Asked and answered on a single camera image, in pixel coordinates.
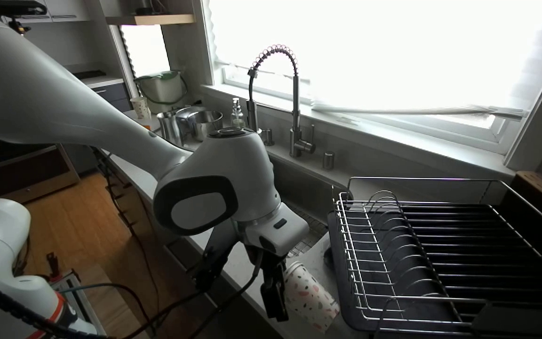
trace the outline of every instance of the kitchen sink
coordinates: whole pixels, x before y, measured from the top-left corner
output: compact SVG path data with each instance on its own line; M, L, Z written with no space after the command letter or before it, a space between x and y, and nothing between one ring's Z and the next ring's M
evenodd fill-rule
M290 258L308 251L327 233L327 213L334 209L333 200L347 188L273 155L269 158L282 201L309 224L309 233L290 251Z

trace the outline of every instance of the sink faucet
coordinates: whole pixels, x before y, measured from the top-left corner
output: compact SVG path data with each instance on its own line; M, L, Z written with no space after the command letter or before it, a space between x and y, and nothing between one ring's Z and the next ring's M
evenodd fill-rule
M248 70L248 75L250 75L250 82L248 84L248 95L249 100L247 102L248 109L248 127L253 129L256 133L260 135L262 132L258 128L258 118L256 116L256 101L252 99L252 84L254 83L254 78L258 75L258 67L261 66L263 61L268 58L271 54L282 53L290 58L292 62L292 67L294 69L293 80L293 92L292 92L292 128L290 129L290 156L299 157L302 154L302 151L307 153L315 152L315 144L313 142L314 136L314 125L311 125L311 142L302 140L303 131L301 130L301 110L300 110L300 95L298 92L299 78L298 78L298 66L297 60L295 59L294 53L292 50L284 45L273 45L265 49L258 58L254 61L254 64Z

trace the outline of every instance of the wire dish rack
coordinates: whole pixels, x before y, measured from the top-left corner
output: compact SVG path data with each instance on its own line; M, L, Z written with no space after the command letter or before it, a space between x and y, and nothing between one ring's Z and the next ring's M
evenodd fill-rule
M349 180L349 191L366 186L424 195L401 200L381 190L352 200L344 192L334 202L329 233L351 327L542 337L542 255L522 236L542 232L536 208L492 180Z

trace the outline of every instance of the window sill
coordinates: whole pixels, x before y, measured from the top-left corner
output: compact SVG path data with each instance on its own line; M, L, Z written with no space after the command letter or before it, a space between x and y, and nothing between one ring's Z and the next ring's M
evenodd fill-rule
M218 84L202 85L202 92L212 97L230 101L228 97L247 98L243 88ZM271 95L256 93L259 112L292 121L292 101ZM397 154L410 161L424 164L462 178L495 178L509 182L515 172L505 167L503 156L471 146L430 137L406 129L359 120L339 113L322 113L301 105L301 117L316 123L316 130L382 152Z

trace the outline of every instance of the kitchen counter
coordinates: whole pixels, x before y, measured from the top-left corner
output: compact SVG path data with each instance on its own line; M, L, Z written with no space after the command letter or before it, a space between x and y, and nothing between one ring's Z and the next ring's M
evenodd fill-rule
M81 80L82 83L86 84L89 88L98 88L102 86L110 86L111 84L121 84L125 82L122 78L110 77L104 75L101 77L86 78Z
M135 118L135 113L133 111L126 112L127 116ZM156 130L159 126L157 120L154 118L151 120L151 129ZM197 148L198 144L191 144L193 149ZM349 178L353 174L342 172L340 170L325 171L321 167L321 157L315 155L304 154L303 157L294 159L289 156L288 150L281 148L280 146L271 146L267 147L267 151L271 157L275 157L280 161L287 161L292 163L296 167L299 167L300 170L309 172L315 176L321 176L327 178L337 183L347 185ZM112 155L110 160L114 165L116 165L125 175L131 180L133 185L140 191L142 196L152 202L153 194L156 189L157 180L153 178L150 174L143 171L142 169L124 161L123 159ZM375 193L379 189L385 187L377 187L371 184L359 185L356 189L353 187L351 189L353 195L356 199L367 200L372 193ZM396 194L408 197L408 194L405 190L395 192ZM187 237L189 242L196 248L198 251L202 252L206 246L208 238L212 232L212 229L207 230L204 233L197 234L194 236ZM335 283L334 272L327 267L323 262L323 253L325 249L329 247L329 234L325 234L323 238L314 245L309 251L304 254L301 254L297 257L287 260L287 264L291 264L295 260L298 260L304 264L304 266L312 273L312 275L318 279L318 281L330 292L334 298L338 299L338 291ZM243 246L236 245L232 252L230 253L227 264L223 268L224 278L231 283L236 289L241 288L252 275L253 266L250 263L247 253ZM259 274L256 281L252 286L243 294L243 297L260 313L265 319L267 319L263 300L260 295L260 285L263 282L263 275ZM297 314L291 313L290 320L287 322L277 322L275 320L269 320L269 323L275 330L279 332L282 337L290 339L301 339L303 337L314 339L314 338L327 338L327 339L338 339L338 338L367 338L368 333L363 333L351 329L342 319L342 316L336 317L333 324L327 331L327 333L322 334L310 326L304 319L300 318Z

